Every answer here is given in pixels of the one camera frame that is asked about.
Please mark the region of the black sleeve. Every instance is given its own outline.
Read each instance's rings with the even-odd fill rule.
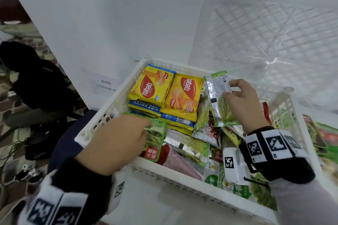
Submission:
[[[92,172],[74,158],[64,161],[61,168],[52,177],[52,185],[64,192],[88,194],[77,224],[94,224],[108,209],[112,176],[103,176]]]

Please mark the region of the person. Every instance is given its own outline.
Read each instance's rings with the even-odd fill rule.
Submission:
[[[230,81],[230,85],[241,91],[223,96],[244,131],[253,135],[273,130],[262,114],[255,89],[243,79]],[[144,128],[148,126],[151,122],[147,118],[133,115],[114,118],[101,126],[86,148],[44,179],[38,195],[20,213],[18,224],[57,224],[56,219],[69,219],[71,211],[77,215],[67,220],[68,224],[98,221],[107,210],[112,174],[143,151],[147,136]],[[270,180],[282,224],[338,224],[338,204],[315,180],[306,160],[283,160],[291,162],[291,167],[275,163],[261,170]]]
[[[10,87],[11,95],[17,95],[28,106],[23,112],[4,118],[11,128],[45,124],[60,120],[73,111],[76,96],[68,89],[65,76],[51,61],[40,59],[34,48],[15,41],[0,44],[2,64],[15,72],[14,84],[9,77],[2,78]]]

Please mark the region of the black wristband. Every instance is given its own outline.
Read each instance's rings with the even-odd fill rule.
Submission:
[[[240,144],[239,149],[241,150],[243,157],[249,167],[251,165],[255,167],[256,172],[261,174],[268,180],[273,181],[279,178],[283,178],[289,182],[296,184],[306,184],[315,178],[315,173],[311,168],[310,164],[303,157],[292,157],[286,159],[274,160],[268,146],[265,144],[262,136],[263,131],[273,130],[272,126],[265,126],[251,132],[249,135],[256,134],[262,151],[266,154],[267,161],[261,163],[253,163],[247,144],[243,142]]]

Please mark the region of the patterned floor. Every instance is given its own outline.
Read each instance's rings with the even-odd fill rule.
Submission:
[[[53,53],[47,46],[47,44],[44,42],[41,38],[15,38],[14,41],[18,41],[22,44],[27,44],[33,47],[39,57],[41,59],[50,60],[54,64],[56,64],[59,68],[60,65],[57,63],[57,60],[55,59]],[[5,81],[2,79],[1,76],[4,76],[4,73],[0,72],[0,135],[8,134],[8,130],[10,129],[8,126],[3,124],[3,119],[10,114],[14,114],[17,112],[24,111],[27,106],[21,102],[21,100],[13,100],[11,98],[7,98],[6,92],[9,90],[9,86],[5,83]],[[18,73],[11,72],[10,73],[10,80],[11,82],[15,82],[17,80]],[[69,84],[69,88],[76,92],[74,86],[71,84],[70,80],[66,78],[66,81]],[[83,115],[87,111],[87,107],[82,101],[82,99],[79,97],[75,106],[74,106],[74,112]],[[20,128],[16,129],[14,132],[8,134],[8,136],[0,142],[0,166],[3,165],[5,162],[5,158],[8,156],[8,153],[11,149],[11,144],[15,142],[22,142],[27,137],[29,137],[31,134],[30,128]],[[11,156],[6,162],[10,162],[13,159],[18,159],[24,155],[24,149],[21,148],[19,151],[17,151],[13,156]],[[36,167],[43,167],[48,164],[49,160],[40,160],[36,162]],[[6,191],[8,192],[8,199],[6,200],[6,204],[4,209],[0,211],[0,220],[1,217],[3,217],[3,214],[5,214],[10,209],[10,204],[14,204],[18,199],[28,195],[29,193],[33,193],[36,190],[36,187],[30,187],[26,182],[14,182],[8,186],[5,187]]]

